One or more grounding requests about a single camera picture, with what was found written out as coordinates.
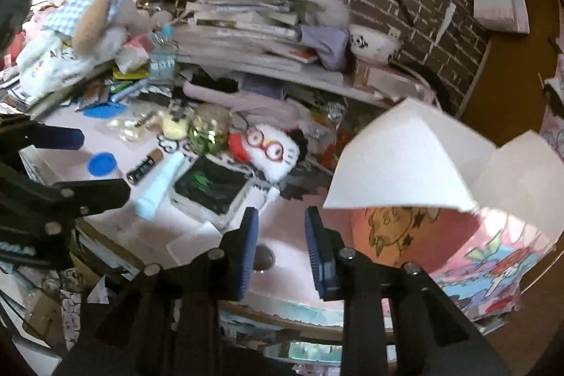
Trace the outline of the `white roll with blue cap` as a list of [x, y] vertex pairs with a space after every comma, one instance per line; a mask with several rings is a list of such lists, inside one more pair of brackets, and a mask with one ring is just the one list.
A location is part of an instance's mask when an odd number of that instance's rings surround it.
[[87, 163], [87, 170], [92, 179], [121, 177], [116, 158], [108, 152], [92, 155]]

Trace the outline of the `light blue cream tube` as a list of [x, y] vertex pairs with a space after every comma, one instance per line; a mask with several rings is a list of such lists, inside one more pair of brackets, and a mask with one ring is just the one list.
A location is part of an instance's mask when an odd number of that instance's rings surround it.
[[135, 213], [138, 217], [147, 221], [153, 220], [177, 171], [184, 162], [185, 156], [182, 152], [176, 152], [164, 161], [149, 186], [135, 203]]

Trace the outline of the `white plush with red glasses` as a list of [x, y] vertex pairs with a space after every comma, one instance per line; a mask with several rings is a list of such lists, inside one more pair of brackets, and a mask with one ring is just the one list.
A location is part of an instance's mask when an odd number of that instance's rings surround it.
[[227, 145], [237, 162], [251, 164], [270, 183], [286, 178], [300, 157], [299, 146], [285, 132], [263, 123], [230, 134]]

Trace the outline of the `black gold battery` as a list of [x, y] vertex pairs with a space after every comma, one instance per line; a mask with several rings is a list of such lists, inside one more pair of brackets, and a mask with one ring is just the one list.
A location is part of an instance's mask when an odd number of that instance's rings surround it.
[[126, 174], [126, 180], [131, 185], [137, 185], [145, 178], [164, 158], [160, 149], [151, 151], [144, 160]]

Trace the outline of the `blue flat plastic piece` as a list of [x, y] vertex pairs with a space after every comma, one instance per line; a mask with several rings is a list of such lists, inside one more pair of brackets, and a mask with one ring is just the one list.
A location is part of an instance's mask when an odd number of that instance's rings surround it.
[[127, 111], [127, 106], [116, 102], [107, 102], [98, 106], [84, 109], [82, 114], [96, 119], [110, 119], [120, 116]]

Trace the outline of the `black scrunchie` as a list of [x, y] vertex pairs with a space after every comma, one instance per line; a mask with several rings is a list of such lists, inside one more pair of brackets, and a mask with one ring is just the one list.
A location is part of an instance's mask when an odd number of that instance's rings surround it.
[[297, 162], [300, 163], [304, 161], [308, 153], [308, 139], [304, 135], [304, 132], [302, 132], [299, 128], [294, 128], [287, 130], [286, 134], [298, 147], [299, 157], [297, 159]]

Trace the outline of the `green glass jar gold lid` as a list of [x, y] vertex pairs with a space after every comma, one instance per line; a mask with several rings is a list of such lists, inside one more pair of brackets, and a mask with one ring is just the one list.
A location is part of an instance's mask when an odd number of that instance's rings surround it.
[[220, 155], [227, 148], [231, 112], [215, 104], [199, 105], [188, 128], [188, 143], [195, 154]]

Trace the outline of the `yellow sponge puff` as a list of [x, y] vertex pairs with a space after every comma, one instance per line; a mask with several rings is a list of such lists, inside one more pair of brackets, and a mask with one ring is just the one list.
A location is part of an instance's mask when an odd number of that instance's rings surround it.
[[161, 119], [161, 132], [168, 140], [182, 140], [188, 136], [191, 117], [185, 113], [170, 113]]

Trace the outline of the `brown eared plush dog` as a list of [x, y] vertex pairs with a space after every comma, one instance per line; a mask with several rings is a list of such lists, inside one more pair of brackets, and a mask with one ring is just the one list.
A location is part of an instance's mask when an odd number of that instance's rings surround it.
[[39, 31], [43, 37], [62, 40], [80, 57], [92, 57], [116, 27], [127, 38], [135, 38], [152, 31], [155, 20], [138, 10], [133, 0], [63, 0], [41, 21]]

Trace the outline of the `pink hair brush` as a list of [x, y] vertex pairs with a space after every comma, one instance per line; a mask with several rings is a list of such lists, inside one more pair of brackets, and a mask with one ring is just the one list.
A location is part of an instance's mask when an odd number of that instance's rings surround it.
[[215, 104], [246, 117], [251, 124], [267, 123], [277, 128], [291, 128], [309, 120], [309, 111], [297, 102], [274, 99], [259, 93], [238, 91], [224, 93], [185, 82], [184, 94], [204, 103]]

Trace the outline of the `clear water bottle blue label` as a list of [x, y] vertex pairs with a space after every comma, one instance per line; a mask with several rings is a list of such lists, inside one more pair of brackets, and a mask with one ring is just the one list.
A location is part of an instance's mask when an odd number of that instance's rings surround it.
[[148, 79], [153, 85], [168, 88], [174, 85], [178, 45], [173, 39], [173, 31], [174, 27], [166, 25], [151, 35]]

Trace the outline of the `white shelf board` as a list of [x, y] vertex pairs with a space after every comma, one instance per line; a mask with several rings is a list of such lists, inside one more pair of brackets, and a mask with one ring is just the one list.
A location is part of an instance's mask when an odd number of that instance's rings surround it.
[[280, 70], [236, 61], [214, 60], [211, 58], [182, 55], [181, 63], [194, 64], [202, 68], [211, 67], [228, 72], [249, 73], [273, 79], [299, 84], [312, 89], [338, 94], [381, 109], [388, 109], [391, 103], [379, 92], [367, 92], [357, 89], [352, 78], [342, 73], [331, 73], [315, 64], [302, 65], [300, 70]]

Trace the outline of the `brown silver box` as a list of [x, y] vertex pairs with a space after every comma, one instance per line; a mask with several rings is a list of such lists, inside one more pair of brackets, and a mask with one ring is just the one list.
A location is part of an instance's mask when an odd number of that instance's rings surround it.
[[380, 63], [356, 61], [353, 86], [367, 93], [378, 93], [394, 103], [406, 98], [414, 98], [427, 104], [436, 101], [436, 92], [428, 83], [419, 77]]

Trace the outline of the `purple cloth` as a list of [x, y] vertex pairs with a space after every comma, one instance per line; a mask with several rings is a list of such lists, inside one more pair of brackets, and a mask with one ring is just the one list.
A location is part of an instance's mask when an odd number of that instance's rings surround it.
[[343, 72], [347, 63], [350, 32], [339, 27], [300, 26], [300, 43], [317, 52], [321, 64], [330, 72]]

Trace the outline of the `panda print ceramic bowl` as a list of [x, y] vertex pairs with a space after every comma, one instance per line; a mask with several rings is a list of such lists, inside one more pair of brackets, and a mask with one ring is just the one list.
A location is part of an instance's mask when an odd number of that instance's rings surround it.
[[370, 27], [352, 24], [349, 32], [352, 54], [367, 63], [387, 64], [401, 47], [399, 39]]

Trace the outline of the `stack of books and papers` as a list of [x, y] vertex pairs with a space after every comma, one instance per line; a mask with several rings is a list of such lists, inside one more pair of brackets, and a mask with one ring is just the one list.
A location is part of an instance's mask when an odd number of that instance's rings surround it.
[[302, 43], [310, 4], [300, 0], [199, 0], [170, 23], [185, 63], [300, 73], [317, 63]]

